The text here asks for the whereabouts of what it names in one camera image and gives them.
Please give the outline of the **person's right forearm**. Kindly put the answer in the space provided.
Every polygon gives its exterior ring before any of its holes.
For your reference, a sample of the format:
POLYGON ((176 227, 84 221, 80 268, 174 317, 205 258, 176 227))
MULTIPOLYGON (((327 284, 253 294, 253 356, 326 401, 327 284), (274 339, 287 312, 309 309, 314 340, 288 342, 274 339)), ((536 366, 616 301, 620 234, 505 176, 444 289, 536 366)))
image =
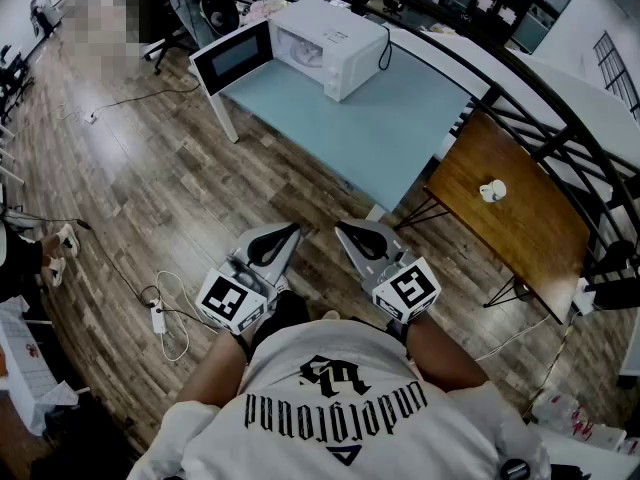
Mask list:
POLYGON ((427 313, 409 323, 406 349, 422 377, 445 392, 479 387, 489 380, 479 364, 427 313))

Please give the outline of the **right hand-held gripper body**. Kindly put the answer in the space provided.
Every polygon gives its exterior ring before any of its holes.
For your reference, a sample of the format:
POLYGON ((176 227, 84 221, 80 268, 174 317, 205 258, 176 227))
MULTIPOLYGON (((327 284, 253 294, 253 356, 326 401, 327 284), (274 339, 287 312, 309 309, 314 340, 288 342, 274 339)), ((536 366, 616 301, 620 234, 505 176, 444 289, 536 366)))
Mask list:
POLYGON ((427 311, 441 293, 425 258, 411 252, 366 276, 362 287, 375 306, 401 324, 427 311))

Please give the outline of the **black office chair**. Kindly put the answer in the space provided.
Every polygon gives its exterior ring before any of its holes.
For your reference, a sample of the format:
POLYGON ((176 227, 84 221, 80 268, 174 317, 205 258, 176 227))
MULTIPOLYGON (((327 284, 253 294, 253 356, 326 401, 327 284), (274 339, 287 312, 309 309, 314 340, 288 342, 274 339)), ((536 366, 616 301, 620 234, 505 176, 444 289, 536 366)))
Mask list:
POLYGON ((162 37, 153 44, 143 47, 142 59, 155 61, 154 74, 161 73, 161 63, 171 49, 181 50, 191 55, 195 52, 196 43, 175 14, 170 14, 164 25, 160 27, 162 37))

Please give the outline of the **person's black shorts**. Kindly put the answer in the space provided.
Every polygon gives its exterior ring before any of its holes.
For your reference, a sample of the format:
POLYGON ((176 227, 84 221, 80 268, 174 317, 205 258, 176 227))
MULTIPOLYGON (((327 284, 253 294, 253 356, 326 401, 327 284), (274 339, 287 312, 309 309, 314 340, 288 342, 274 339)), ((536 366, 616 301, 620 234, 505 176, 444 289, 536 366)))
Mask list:
POLYGON ((309 312, 305 300, 291 290, 282 291, 275 300, 273 313, 264 320, 251 338, 250 352, 276 332, 310 322, 309 312))

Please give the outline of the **white plastic bag red print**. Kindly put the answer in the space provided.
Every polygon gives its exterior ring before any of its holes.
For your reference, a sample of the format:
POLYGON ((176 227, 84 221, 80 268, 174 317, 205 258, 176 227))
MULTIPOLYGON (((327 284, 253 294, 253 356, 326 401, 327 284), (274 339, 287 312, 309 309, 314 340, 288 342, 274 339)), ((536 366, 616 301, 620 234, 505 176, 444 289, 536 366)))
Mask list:
POLYGON ((624 429, 595 423, 577 399, 553 389, 534 399, 531 414, 548 430, 604 450, 617 452, 627 436, 624 429))

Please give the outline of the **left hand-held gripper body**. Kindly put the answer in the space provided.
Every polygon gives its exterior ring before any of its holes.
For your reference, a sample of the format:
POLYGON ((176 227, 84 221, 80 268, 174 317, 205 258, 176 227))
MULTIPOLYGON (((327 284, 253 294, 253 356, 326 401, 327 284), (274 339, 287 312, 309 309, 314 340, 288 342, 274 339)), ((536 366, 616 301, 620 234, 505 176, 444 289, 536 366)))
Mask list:
POLYGON ((241 335, 264 317, 277 289, 235 256, 211 268, 196 298, 197 308, 218 326, 241 335))

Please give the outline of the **white storage cart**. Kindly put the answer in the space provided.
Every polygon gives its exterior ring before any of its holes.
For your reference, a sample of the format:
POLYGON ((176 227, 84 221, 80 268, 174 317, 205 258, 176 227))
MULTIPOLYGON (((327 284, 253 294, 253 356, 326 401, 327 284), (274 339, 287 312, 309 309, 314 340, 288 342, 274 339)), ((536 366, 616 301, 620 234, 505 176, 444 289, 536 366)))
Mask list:
POLYGON ((55 379, 23 318, 28 309, 21 296, 0 303, 0 347, 10 400, 26 429, 41 437, 46 414, 57 406, 75 406, 79 395, 66 381, 55 379))

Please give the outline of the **black rounded machine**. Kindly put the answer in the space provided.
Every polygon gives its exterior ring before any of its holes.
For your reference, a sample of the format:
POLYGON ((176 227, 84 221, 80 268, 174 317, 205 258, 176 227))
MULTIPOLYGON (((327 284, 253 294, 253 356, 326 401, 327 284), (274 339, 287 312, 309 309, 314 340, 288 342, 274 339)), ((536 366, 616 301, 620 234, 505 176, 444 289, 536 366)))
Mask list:
POLYGON ((201 0, 205 19, 219 36, 234 32, 239 27, 239 13, 235 0, 201 0))

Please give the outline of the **black metal railing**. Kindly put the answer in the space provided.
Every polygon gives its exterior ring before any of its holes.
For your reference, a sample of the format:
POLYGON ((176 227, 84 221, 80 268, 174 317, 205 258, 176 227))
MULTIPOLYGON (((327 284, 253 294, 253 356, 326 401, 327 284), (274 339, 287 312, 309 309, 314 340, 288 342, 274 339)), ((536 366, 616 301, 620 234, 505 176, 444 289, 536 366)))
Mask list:
POLYGON ((587 224, 590 238, 603 251, 587 253, 583 274, 601 310, 640 308, 640 167, 602 148, 594 129, 576 112, 575 105, 507 48, 498 45, 455 13, 430 0, 393 0, 420 15, 452 29, 452 38, 464 39, 492 60, 506 75, 532 91, 561 124, 540 121, 529 104, 490 74, 479 61, 455 52, 398 14, 373 7, 368 0, 338 0, 358 15, 376 16, 418 39, 450 60, 463 73, 487 87, 483 96, 473 96, 472 107, 491 117, 520 144, 569 199, 587 224))

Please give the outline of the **light blue table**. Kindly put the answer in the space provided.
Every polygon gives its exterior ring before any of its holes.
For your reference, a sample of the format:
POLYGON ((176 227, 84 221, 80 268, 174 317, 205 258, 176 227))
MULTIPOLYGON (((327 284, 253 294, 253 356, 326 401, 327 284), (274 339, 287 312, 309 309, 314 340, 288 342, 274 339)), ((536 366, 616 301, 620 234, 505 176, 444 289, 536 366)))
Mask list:
POLYGON ((342 102, 279 60, 222 93, 366 194, 372 220, 396 208, 471 98, 399 45, 388 69, 342 102))

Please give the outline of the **white microwave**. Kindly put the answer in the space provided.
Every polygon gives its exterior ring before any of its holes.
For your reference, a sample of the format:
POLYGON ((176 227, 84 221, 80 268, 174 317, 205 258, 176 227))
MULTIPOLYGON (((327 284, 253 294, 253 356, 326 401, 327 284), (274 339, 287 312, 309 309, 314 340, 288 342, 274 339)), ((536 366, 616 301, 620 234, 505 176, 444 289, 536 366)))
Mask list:
POLYGON ((387 28, 324 0, 303 0, 227 34, 197 51, 190 61, 210 96, 279 60, 318 82, 327 97, 340 102, 381 70, 389 47, 387 28), (292 59, 291 46, 301 40, 323 49, 321 68, 292 59))

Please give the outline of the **brown wooden side table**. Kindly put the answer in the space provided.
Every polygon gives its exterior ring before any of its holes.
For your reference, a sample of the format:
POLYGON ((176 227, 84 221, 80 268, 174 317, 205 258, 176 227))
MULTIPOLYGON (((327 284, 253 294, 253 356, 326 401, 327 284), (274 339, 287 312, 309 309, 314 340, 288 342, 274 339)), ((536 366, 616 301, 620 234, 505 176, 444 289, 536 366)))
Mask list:
POLYGON ((558 323, 567 320, 590 231, 567 196, 492 117, 475 110, 429 176, 426 193, 508 267, 558 323), (481 185, 506 196, 485 202, 481 185))

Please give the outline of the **black window grate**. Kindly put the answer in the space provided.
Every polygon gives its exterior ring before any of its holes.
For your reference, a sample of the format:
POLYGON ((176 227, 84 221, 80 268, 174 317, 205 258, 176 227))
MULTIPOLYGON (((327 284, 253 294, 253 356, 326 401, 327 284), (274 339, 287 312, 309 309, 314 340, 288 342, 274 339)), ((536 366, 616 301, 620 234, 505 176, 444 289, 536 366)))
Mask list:
POLYGON ((633 119, 640 124, 640 94, 607 32, 604 32, 595 44, 594 52, 604 79, 605 89, 619 97, 633 119))

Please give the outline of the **pink flower bouquet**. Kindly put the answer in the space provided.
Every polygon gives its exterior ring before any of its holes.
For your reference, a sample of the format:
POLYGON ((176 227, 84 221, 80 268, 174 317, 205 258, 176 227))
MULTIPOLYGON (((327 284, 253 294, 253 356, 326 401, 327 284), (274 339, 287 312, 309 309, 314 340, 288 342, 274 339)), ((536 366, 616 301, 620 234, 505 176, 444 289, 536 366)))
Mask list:
POLYGON ((249 12, 243 17, 244 23, 248 24, 260 19, 266 19, 287 5, 288 2, 285 0, 260 0, 253 2, 249 8, 249 12))

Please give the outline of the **person's white printed t-shirt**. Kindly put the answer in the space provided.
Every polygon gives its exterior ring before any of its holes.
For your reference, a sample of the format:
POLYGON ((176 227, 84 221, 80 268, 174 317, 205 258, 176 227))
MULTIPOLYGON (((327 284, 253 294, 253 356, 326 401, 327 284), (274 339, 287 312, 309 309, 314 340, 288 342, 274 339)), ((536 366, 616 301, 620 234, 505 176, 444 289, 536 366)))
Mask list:
POLYGON ((550 480, 540 438, 493 383, 445 392, 406 341, 316 320, 264 340, 224 407, 170 407, 127 480, 498 480, 511 458, 550 480))

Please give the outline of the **small white object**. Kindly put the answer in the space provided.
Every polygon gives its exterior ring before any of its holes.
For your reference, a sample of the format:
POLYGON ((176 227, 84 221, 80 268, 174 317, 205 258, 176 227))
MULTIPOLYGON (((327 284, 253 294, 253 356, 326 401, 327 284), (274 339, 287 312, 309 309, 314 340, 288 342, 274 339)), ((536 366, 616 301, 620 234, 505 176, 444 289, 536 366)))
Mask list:
POLYGON ((502 180, 495 179, 488 184, 481 185, 479 193, 485 202, 494 203, 506 196, 507 187, 502 180))

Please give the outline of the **person's left forearm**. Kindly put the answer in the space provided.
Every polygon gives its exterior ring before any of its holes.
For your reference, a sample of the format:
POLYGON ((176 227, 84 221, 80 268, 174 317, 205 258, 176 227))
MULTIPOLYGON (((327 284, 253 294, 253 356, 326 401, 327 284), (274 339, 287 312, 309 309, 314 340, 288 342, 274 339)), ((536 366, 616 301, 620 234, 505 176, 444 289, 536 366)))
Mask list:
POLYGON ((236 337, 221 332, 187 379, 176 403, 196 401, 224 407, 237 396, 246 364, 247 355, 236 337))

